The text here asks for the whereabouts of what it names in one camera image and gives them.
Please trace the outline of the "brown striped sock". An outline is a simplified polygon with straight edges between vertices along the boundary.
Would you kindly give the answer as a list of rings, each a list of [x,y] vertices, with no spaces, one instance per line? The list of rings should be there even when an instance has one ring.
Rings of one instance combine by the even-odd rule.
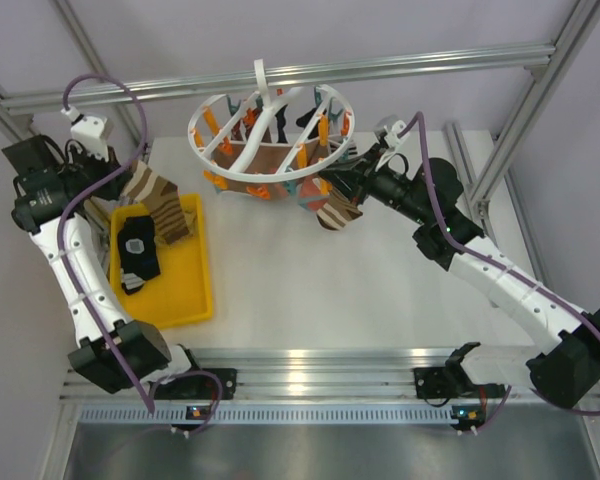
[[[337,190],[332,190],[327,201],[316,211],[319,224],[328,231],[340,231],[362,215],[359,208]]]
[[[132,175],[122,194],[141,203],[153,220],[155,233],[164,245],[173,245],[191,233],[178,187],[154,172],[143,161],[134,161]]]

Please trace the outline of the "white round sock hanger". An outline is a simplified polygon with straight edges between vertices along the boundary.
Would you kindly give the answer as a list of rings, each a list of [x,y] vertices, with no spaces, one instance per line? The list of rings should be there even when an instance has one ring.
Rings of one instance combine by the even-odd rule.
[[[282,88],[273,92],[265,80],[262,59],[254,62],[257,88],[246,98],[234,103],[227,94],[213,95],[204,101],[188,123],[188,141],[205,171],[243,182],[282,182],[318,173],[349,157],[353,143],[356,116],[351,103],[338,90],[327,84],[312,88],[313,106],[295,124],[296,131],[287,133],[287,110],[304,92],[302,87]],[[329,156],[312,167],[288,171],[295,154],[309,140],[318,140],[329,148]],[[245,142],[242,153],[228,169],[213,163],[213,153],[222,147],[232,153],[231,144]],[[247,174],[259,147],[264,144],[290,144],[291,151],[275,174]]]

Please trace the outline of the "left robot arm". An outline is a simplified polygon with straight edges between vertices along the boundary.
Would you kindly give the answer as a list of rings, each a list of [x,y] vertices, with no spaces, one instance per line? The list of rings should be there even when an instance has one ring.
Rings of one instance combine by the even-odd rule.
[[[16,171],[12,219],[45,256],[73,320],[77,347],[68,356],[72,369],[108,393],[163,380],[185,397],[200,394],[206,374],[195,366],[191,352],[168,344],[155,326],[133,319],[98,260],[79,196],[98,184],[95,196],[119,197],[129,175],[106,178],[119,167],[116,156],[101,159],[85,142],[70,141],[61,149],[46,135],[2,152]]]

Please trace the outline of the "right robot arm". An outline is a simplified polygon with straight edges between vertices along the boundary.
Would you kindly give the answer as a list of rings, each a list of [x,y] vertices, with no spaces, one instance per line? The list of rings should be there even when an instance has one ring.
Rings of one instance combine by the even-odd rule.
[[[407,176],[383,162],[385,152],[375,145],[320,176],[347,206],[372,198],[415,222],[413,239],[420,252],[483,294],[533,342],[528,351],[480,342],[457,348],[442,368],[445,395],[521,387],[579,413],[578,403],[600,381],[600,309],[590,313],[564,300],[511,262],[458,209],[462,186],[449,161],[426,158],[416,174]]]

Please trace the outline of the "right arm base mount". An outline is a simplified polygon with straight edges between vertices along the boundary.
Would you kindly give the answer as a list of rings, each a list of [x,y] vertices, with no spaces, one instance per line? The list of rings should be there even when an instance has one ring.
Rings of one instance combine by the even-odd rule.
[[[444,367],[413,369],[416,396],[421,400],[446,400],[460,396],[457,379]]]

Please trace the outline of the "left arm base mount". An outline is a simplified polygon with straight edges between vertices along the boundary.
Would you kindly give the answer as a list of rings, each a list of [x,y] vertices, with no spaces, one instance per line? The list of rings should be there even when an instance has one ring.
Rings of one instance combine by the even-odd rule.
[[[238,386],[238,371],[234,368],[199,370],[193,377],[195,400],[233,400]]]

